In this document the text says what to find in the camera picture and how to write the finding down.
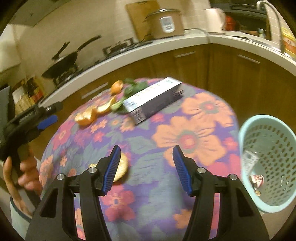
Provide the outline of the person left hand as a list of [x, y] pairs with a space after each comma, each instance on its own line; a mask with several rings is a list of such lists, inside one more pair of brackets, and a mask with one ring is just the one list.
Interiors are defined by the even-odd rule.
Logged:
[[[27, 216], [32, 216], [33, 212], [29, 209], [29, 205], [21, 197], [19, 190], [15, 186], [15, 181], [11, 177], [12, 171], [12, 159], [10, 156], [7, 157], [3, 165], [3, 176], [9, 194], [11, 195], [16, 207]], [[20, 170], [23, 173], [18, 178], [18, 185], [23, 189], [32, 191], [39, 197], [43, 191], [43, 186], [39, 180], [39, 170], [37, 169], [37, 160], [34, 158], [34, 153], [29, 148], [29, 156], [20, 163]]]

